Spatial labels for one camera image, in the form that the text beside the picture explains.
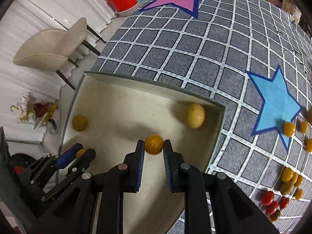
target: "gray tablecloth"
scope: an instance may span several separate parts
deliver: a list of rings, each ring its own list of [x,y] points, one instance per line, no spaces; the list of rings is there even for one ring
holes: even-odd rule
[[[298,222],[312,196],[312,156],[303,148],[311,127],[305,135],[296,131],[288,154],[276,131],[250,136],[262,99],[245,71],[271,77],[280,64],[289,92],[304,107],[298,125],[311,107],[311,61],[310,39],[276,6],[264,0],[203,0],[198,19],[172,5],[133,14],[91,70],[159,81],[226,105],[208,172],[225,172],[260,207],[265,190],[281,197],[283,166],[296,170],[305,193],[299,201],[291,197],[274,223],[284,231]],[[211,222],[214,231],[212,212]],[[184,215],[170,233],[184,233]]]

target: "metal screw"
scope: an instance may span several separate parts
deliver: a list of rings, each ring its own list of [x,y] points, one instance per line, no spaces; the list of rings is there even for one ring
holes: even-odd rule
[[[91,178],[91,173],[84,173],[82,174],[83,179],[90,179]]]
[[[120,170],[125,170],[128,168],[128,165],[126,165],[125,163],[121,163],[120,165],[118,165],[118,169]]]
[[[219,178],[219,179],[225,179],[227,176],[226,176],[225,173],[217,173],[216,177]]]
[[[188,170],[189,168],[191,168],[191,166],[188,163],[183,163],[181,164],[181,168],[184,170]]]

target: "table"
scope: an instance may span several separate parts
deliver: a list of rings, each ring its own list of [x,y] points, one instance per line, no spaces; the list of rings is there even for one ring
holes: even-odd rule
[[[281,65],[290,94],[303,107],[295,120],[299,125],[311,107],[311,50],[308,36],[290,16],[264,0],[202,0],[198,19],[171,4],[137,11],[91,70],[170,84],[226,105],[208,173],[226,173],[260,208],[265,190],[281,198],[284,166],[301,174],[303,198],[291,197],[274,223],[282,232],[299,221],[312,197],[312,155],[303,146],[312,130],[296,131],[288,154],[276,131],[250,136],[262,99],[246,71],[270,78]],[[183,229],[184,215],[170,233]]]

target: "white curtain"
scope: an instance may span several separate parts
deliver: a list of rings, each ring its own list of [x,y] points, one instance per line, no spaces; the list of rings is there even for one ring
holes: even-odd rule
[[[54,72],[14,65],[17,50],[37,32],[47,28],[64,29],[62,25],[70,28],[81,17],[100,32],[115,14],[104,0],[15,0],[0,21],[0,126],[4,127],[6,138],[41,142],[45,127],[34,130],[34,122],[17,123],[18,111],[11,112],[10,106],[20,102],[24,93],[55,102],[65,85]],[[93,46],[96,40],[88,34],[87,41]],[[81,59],[82,54],[88,53],[86,47],[80,46],[71,58]],[[70,77],[74,68],[66,62],[60,70]]]

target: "red bucket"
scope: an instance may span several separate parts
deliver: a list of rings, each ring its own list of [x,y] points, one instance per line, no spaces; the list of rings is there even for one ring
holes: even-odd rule
[[[137,0],[108,0],[118,12],[126,11],[138,3]]]

